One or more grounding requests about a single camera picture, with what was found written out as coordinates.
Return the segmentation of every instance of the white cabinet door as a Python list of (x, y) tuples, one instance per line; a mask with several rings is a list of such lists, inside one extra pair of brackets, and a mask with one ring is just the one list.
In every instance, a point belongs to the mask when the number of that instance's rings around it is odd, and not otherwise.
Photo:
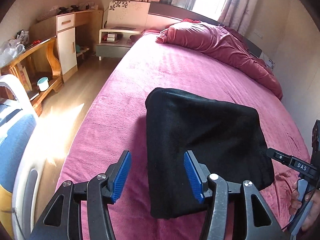
[(58, 33), (58, 48), (62, 74), (77, 65), (75, 28)]

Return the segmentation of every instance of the drawer handle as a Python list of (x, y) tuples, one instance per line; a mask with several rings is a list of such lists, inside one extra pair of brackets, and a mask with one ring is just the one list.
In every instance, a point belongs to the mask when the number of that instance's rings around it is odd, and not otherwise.
[(62, 22), (62, 23), (61, 23), (61, 25), (64, 25), (64, 24), (67, 24), (67, 23), (71, 23), (71, 20), (68, 20), (68, 21)]

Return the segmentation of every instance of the nightstand drawer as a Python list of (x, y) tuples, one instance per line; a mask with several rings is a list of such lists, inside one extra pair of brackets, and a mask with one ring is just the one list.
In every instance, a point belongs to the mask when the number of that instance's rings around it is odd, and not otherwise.
[(75, 24), (75, 15), (63, 15), (57, 17), (57, 32), (73, 27)]
[(117, 46), (106, 46), (98, 44), (96, 46), (96, 55), (98, 57), (119, 57), (122, 58), (130, 48), (128, 47), (117, 47)]

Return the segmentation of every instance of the plastic bag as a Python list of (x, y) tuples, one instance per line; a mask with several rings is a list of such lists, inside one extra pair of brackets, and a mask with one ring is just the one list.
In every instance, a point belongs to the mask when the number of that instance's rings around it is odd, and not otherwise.
[(9, 64), (14, 58), (26, 49), (20, 40), (5, 41), (0, 47), (0, 68)]

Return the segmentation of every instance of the metal screw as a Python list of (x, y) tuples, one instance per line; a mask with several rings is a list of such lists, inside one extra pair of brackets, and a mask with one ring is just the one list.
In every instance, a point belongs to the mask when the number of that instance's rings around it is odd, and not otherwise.
[(104, 173), (100, 173), (98, 176), (97, 176), (97, 179), (98, 180), (103, 180), (105, 179), (107, 176), (104, 174)]
[(64, 187), (69, 187), (69, 186), (71, 185), (71, 181), (70, 181), (70, 180), (66, 180), (66, 181), (64, 181), (64, 182), (62, 183), (62, 185), (63, 185)]
[(250, 180), (245, 180), (245, 181), (243, 182), (243, 184), (244, 184), (246, 187), (252, 187), (252, 185), (253, 185)]
[(212, 180), (217, 180), (217, 179), (219, 179), (219, 175), (215, 174), (215, 173), (212, 173), (212, 174), (209, 175), (209, 178), (212, 179)]

